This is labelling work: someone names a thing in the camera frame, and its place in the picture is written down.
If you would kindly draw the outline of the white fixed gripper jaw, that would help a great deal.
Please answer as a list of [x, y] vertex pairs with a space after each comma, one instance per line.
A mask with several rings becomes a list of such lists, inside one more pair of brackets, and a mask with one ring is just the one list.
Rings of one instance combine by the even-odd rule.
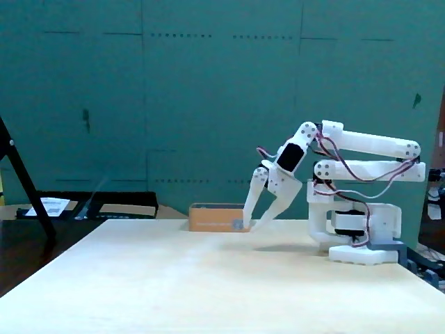
[[252, 229], [258, 230], [288, 209], [301, 188], [301, 181], [291, 175], [283, 173], [276, 167], [270, 168], [267, 189], [275, 196], [275, 199], [263, 213], [262, 217], [254, 224]]

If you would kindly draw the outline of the white moving gripper jaw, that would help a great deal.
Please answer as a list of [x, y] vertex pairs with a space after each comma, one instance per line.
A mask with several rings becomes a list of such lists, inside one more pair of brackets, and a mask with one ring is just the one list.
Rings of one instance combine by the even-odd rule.
[[266, 167], [257, 167], [250, 180], [250, 188], [248, 196], [245, 200], [243, 208], [243, 227], [249, 228], [250, 221], [252, 219], [253, 210], [257, 204], [259, 196], [264, 189], [264, 186], [268, 180], [268, 169]]

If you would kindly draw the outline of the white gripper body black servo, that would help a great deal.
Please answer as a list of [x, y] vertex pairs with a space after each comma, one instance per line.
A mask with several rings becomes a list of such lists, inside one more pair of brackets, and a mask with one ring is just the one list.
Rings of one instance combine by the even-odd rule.
[[287, 141], [282, 145], [274, 161], [264, 159], [262, 166], [266, 169], [276, 168], [283, 173], [293, 175], [307, 153], [307, 143]]

